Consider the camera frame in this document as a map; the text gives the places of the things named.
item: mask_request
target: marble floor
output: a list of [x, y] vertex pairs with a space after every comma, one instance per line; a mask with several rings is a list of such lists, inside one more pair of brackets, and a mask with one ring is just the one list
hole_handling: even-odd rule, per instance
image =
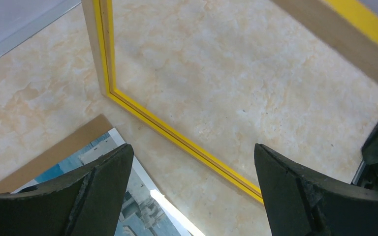
[[[378, 86], [273, 3], [113, 6], [121, 90], [256, 184], [255, 143], [351, 181]], [[101, 113], [205, 235], [271, 235], [263, 206], [100, 95], [81, 6], [0, 58], [0, 180]]]

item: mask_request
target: floor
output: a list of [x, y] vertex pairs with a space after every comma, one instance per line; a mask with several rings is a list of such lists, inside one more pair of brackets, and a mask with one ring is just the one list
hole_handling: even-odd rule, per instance
[[[258, 184], [253, 145], [350, 182], [378, 86], [268, 0], [114, 0], [120, 89]], [[0, 58], [0, 179], [105, 114], [207, 236], [265, 209], [99, 93], [81, 6]]]

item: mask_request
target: yellow strip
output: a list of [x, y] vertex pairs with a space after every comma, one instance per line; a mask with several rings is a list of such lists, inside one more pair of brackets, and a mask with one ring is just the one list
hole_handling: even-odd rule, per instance
[[[125, 95], [123, 92], [116, 88], [116, 72], [115, 72], [115, 50], [114, 50], [114, 20], [112, 11], [112, 0], [107, 0], [107, 14], [108, 14], [108, 27], [109, 27], [109, 49], [106, 48], [105, 38], [103, 29], [103, 18], [101, 13], [100, 1], [94, 0], [94, 10], [96, 17], [96, 26], [99, 38], [99, 46], [101, 48], [102, 65], [104, 67], [105, 84], [107, 87], [108, 97], [113, 101], [118, 103], [121, 107], [126, 109], [128, 112], [136, 116], [138, 119], [149, 125], [152, 129], [163, 135], [165, 138], [179, 146], [181, 149], [192, 155], [197, 160], [204, 163], [206, 166], [211, 168], [220, 176], [224, 177], [226, 180], [233, 183], [242, 191], [246, 192], [248, 195], [252, 196], [254, 199], [263, 204], [263, 198], [261, 196], [260, 188], [255, 186], [253, 183], [242, 177], [240, 174], [229, 168], [227, 165], [219, 161], [217, 158], [213, 157], [207, 151], [202, 149], [200, 146], [196, 145], [194, 142], [183, 136], [177, 130], [172, 128], [170, 125], [160, 120], [150, 111], [139, 105], [137, 102], [133, 101], [130, 97]], [[110, 50], [111, 54], [111, 64], [108, 65], [108, 58], [106, 55], [106, 50]], [[109, 77], [108, 66], [112, 67], [113, 78]]]
[[325, 0], [331, 8], [378, 44], [378, 16], [358, 0]]

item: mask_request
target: yellow frame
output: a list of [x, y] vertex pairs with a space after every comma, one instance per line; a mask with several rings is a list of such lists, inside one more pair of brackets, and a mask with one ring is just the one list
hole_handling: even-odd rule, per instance
[[[378, 16], [362, 3], [358, 0], [272, 1], [378, 82]], [[102, 94], [263, 204], [260, 188], [117, 88], [112, 0], [82, 0], [82, 4]], [[332, 29], [345, 33], [333, 33]]]

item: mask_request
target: cardboard edge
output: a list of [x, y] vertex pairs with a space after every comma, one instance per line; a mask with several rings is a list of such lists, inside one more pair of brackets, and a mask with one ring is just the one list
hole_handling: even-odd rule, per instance
[[12, 192], [18, 189], [112, 128], [113, 126], [104, 115], [101, 114], [97, 116], [65, 139], [1, 180], [0, 193]]

